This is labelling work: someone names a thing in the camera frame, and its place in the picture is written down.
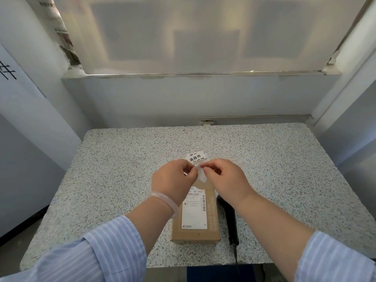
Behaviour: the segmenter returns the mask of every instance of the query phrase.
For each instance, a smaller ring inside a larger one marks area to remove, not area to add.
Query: granite-like countertop
[[[21,261],[34,265],[47,250],[133,209],[146,198],[151,176],[166,162],[203,150],[242,167],[257,192],[310,227],[376,257],[376,223],[317,139],[302,123],[210,127],[112,128],[89,131]],[[178,245],[167,223],[148,267],[233,263],[224,212],[221,241]],[[238,260],[271,262],[237,217]]]

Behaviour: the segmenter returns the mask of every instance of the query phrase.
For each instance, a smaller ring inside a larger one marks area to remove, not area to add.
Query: bracelet
[[[161,192],[151,191],[149,197],[157,197],[161,199],[163,202],[168,204],[170,208],[174,211],[174,214],[171,218],[177,218],[179,216],[179,207],[175,204],[173,200],[170,199],[170,197],[166,196],[165,194]]]

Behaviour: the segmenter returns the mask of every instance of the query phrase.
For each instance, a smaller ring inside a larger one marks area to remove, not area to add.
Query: right hand
[[[234,209],[244,199],[257,195],[242,169],[228,159],[213,159],[200,164],[221,197]]]

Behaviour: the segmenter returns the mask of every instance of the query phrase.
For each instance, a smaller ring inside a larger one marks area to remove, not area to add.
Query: brown cardboard package
[[[188,212],[186,210],[188,209],[185,209],[184,220],[185,222],[188,222],[189,225],[185,223],[185,228],[183,228],[183,205],[185,204],[185,208],[187,208],[187,203],[195,204],[195,213],[193,213],[193,217],[187,219],[186,214]],[[206,213],[206,224],[203,221],[204,213]],[[173,219],[172,221],[171,240],[178,244],[216,244],[221,240],[218,224],[217,199],[215,198],[214,186],[209,179],[205,183],[201,180],[196,180],[196,182],[191,187],[190,193],[187,195],[186,200],[184,200],[179,208],[179,217]]]

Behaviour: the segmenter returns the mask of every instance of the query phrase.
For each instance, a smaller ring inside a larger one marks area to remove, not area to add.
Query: left hand
[[[152,191],[157,191],[170,197],[180,206],[189,189],[197,180],[198,169],[185,159],[167,162],[152,176]]]

